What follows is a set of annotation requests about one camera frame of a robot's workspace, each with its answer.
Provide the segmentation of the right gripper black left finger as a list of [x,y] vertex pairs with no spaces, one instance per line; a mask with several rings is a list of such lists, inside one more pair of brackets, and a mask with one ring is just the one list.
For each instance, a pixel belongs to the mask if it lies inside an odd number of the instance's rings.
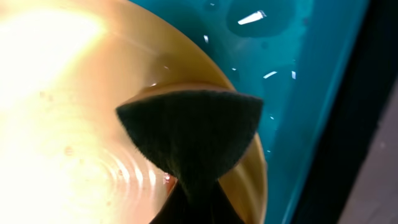
[[188,223],[187,212],[187,197],[180,182],[176,182],[164,205],[150,224],[186,224]]

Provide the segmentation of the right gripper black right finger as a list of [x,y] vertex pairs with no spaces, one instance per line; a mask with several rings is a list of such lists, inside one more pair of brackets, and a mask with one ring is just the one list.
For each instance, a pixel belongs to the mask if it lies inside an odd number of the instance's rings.
[[200,197],[198,222],[200,224],[244,224],[218,181],[214,183],[210,191]]

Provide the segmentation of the yellow plate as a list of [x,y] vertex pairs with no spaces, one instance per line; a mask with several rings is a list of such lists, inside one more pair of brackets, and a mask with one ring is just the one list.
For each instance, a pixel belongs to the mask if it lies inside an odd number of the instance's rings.
[[1,223],[149,223],[174,179],[135,148],[115,109],[185,82],[232,88],[137,4],[1,0]]

